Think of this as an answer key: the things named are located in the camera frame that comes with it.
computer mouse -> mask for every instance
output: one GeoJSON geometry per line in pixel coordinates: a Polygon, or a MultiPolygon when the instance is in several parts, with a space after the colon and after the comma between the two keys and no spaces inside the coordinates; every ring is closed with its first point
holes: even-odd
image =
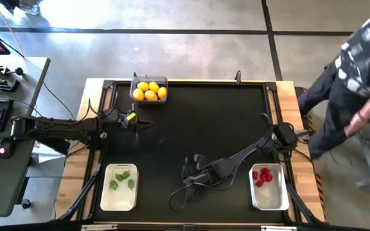
{"type": "Polygon", "coordinates": [[[0,140],[0,158],[12,157],[15,149],[14,141],[10,138],[2,138],[0,140]]]}

white tray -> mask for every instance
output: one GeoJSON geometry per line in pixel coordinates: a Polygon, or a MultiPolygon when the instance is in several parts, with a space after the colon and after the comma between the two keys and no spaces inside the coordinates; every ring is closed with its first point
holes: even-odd
{"type": "Polygon", "coordinates": [[[285,185],[283,168],[279,164],[254,164],[249,171],[252,204],[260,210],[286,210],[289,208],[288,192],[285,185]],[[261,169],[267,167],[273,176],[271,182],[265,182],[262,187],[256,186],[260,180],[261,169]],[[258,179],[254,180],[252,173],[258,172],[258,179]]]}
{"type": "Polygon", "coordinates": [[[138,170],[133,164],[109,164],[105,170],[105,179],[103,182],[101,209],[104,211],[129,211],[135,207],[136,194],[138,189],[138,170]],[[130,176],[119,182],[115,174],[121,174],[128,171],[130,176]],[[128,181],[132,179],[135,187],[131,190],[128,187],[128,181]],[[118,187],[116,190],[110,189],[109,184],[114,180],[118,187]]]}

lemon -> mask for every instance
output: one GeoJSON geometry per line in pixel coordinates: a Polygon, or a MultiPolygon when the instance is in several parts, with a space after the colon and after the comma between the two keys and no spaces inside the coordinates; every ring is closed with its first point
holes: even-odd
{"type": "Polygon", "coordinates": [[[155,94],[155,92],[153,92],[151,90],[147,90],[145,92],[145,99],[157,101],[158,100],[158,96],[157,96],[157,94],[155,94]]]}
{"type": "Polygon", "coordinates": [[[163,99],[166,97],[166,87],[161,87],[159,90],[158,90],[158,96],[160,99],[163,99]]]}
{"type": "Polygon", "coordinates": [[[135,89],[132,95],[134,95],[136,100],[144,100],[144,92],[139,88],[135,89]]]}
{"type": "Polygon", "coordinates": [[[159,86],[156,82],[150,82],[149,83],[149,89],[155,93],[158,93],[159,86]]]}
{"type": "Polygon", "coordinates": [[[136,87],[141,89],[143,92],[146,92],[147,90],[149,90],[149,85],[145,82],[138,83],[136,87]]]}

concrete floor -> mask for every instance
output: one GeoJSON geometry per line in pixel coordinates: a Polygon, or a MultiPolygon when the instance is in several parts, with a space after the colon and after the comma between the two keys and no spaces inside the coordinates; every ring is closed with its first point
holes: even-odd
{"type": "MultiPolygon", "coordinates": [[[[370,16],[370,0],[268,0],[274,30],[354,31],[370,16]]],[[[41,15],[3,10],[16,28],[265,30],[260,0],[43,0],[41,15]]],[[[5,27],[0,18],[0,27],[5,27]]],[[[130,78],[138,74],[168,78],[275,80],[266,35],[146,35],[90,33],[16,33],[26,56],[47,56],[46,84],[76,114],[86,78],[130,78]]],[[[0,37],[15,46],[11,34],[0,37]]],[[[284,80],[309,87],[347,37],[275,36],[284,80]]],[[[69,118],[46,89],[38,110],[69,118]]],[[[314,118],[322,121],[326,104],[314,118]]],[[[322,176],[328,222],[370,228],[370,188],[355,182],[370,176],[354,139],[326,155],[315,168],[322,176]]],[[[52,176],[61,175],[60,169],[52,176]]],[[[34,207],[16,207],[0,225],[47,221],[59,178],[32,178],[26,191],[34,207]]]]}

human hand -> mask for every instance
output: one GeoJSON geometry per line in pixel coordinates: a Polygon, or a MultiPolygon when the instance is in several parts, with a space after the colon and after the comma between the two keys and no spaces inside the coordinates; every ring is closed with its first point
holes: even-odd
{"type": "Polygon", "coordinates": [[[346,138],[349,138],[367,125],[367,120],[362,118],[359,113],[356,113],[348,126],[345,127],[346,138]]]}

